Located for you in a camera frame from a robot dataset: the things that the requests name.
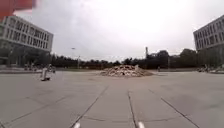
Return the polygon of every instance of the building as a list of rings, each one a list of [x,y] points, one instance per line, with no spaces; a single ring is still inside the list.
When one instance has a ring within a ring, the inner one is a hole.
[[[18,16],[5,17],[0,21],[0,64],[47,63],[52,41],[48,31]]]
[[[224,64],[224,15],[196,30],[194,40],[202,65]]]

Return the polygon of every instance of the red object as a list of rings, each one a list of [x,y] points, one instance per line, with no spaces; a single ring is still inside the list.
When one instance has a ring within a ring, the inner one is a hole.
[[[0,0],[0,20],[12,15],[15,10],[31,9],[35,5],[36,0]]]

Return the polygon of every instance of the stone pavement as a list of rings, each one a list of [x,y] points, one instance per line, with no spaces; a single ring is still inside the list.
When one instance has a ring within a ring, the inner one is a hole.
[[[0,128],[223,128],[223,75],[0,75]]]

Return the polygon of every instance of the pavement joint line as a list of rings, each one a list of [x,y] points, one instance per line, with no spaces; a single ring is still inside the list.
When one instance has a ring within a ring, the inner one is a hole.
[[[78,119],[72,124],[70,128],[74,128],[75,125],[84,117],[84,115],[93,107],[93,105],[99,100],[99,98],[106,92],[109,88],[109,85],[98,95],[98,97],[93,101],[93,103],[86,109],[86,111],[78,117]]]
[[[154,95],[157,95],[154,91],[148,89],[150,92],[152,92]],[[167,105],[169,105],[171,108],[173,108],[177,113],[179,113],[182,117],[184,117],[186,120],[188,120],[191,124],[193,124],[195,127],[200,128],[196,123],[194,123],[190,118],[188,118],[186,115],[184,115],[182,112],[180,112],[177,108],[175,108],[172,104],[170,104],[168,101],[166,101],[164,98],[162,98],[161,96],[159,96],[160,99],[166,103]]]
[[[0,126],[2,127],[2,128],[5,128],[5,126],[2,124],[2,122],[0,121]]]
[[[38,111],[40,111],[40,110],[42,110],[42,109],[44,109],[44,108],[47,108],[47,107],[49,107],[49,106],[51,106],[51,105],[53,105],[53,104],[56,104],[56,103],[58,103],[58,102],[60,102],[60,101],[62,101],[62,100],[64,100],[64,99],[66,99],[67,97],[69,97],[69,96],[64,96],[64,97],[60,98],[59,100],[56,100],[55,102],[53,102],[53,103],[51,103],[51,104],[47,104],[47,105],[45,105],[45,106],[43,106],[43,107],[40,107],[40,108],[38,108],[38,109],[36,109],[36,110],[33,110],[33,111],[29,112],[29,113],[26,113],[26,114],[24,114],[24,115],[22,115],[22,116],[19,116],[19,117],[15,118],[15,119],[12,119],[11,121],[6,122],[6,123],[4,123],[4,124],[9,124],[9,123],[12,123],[12,122],[14,122],[14,121],[16,121],[16,120],[19,120],[19,119],[23,118],[23,117],[26,117],[26,116],[28,116],[28,115],[31,115],[32,113],[34,113],[34,112],[38,112]]]
[[[105,119],[97,119],[97,118],[93,118],[93,117],[88,117],[88,116],[83,116],[83,118],[85,119],[89,119],[89,120],[94,120],[94,121],[108,121],[108,122],[112,122],[112,123],[128,123],[130,121],[117,121],[117,120],[105,120]]]
[[[156,120],[142,120],[143,122],[160,122],[160,121],[169,121],[169,120],[174,120],[174,119],[177,119],[179,117],[182,117],[181,115],[180,116],[176,116],[176,117],[172,117],[172,118],[166,118],[166,119],[156,119]]]
[[[130,96],[130,91],[128,91],[128,100],[129,100],[129,104],[130,104],[130,108],[131,108],[131,115],[132,115],[132,119],[133,119],[133,123],[135,125],[135,128],[138,128],[138,125],[136,123],[136,116],[134,114],[134,109],[133,109],[133,104],[131,102],[131,96]]]

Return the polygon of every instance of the person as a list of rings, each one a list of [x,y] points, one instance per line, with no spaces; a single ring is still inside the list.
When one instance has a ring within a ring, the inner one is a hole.
[[[41,78],[41,81],[48,81],[48,80],[50,80],[50,77],[47,77],[47,68],[46,67],[44,67],[42,69],[40,78]]]

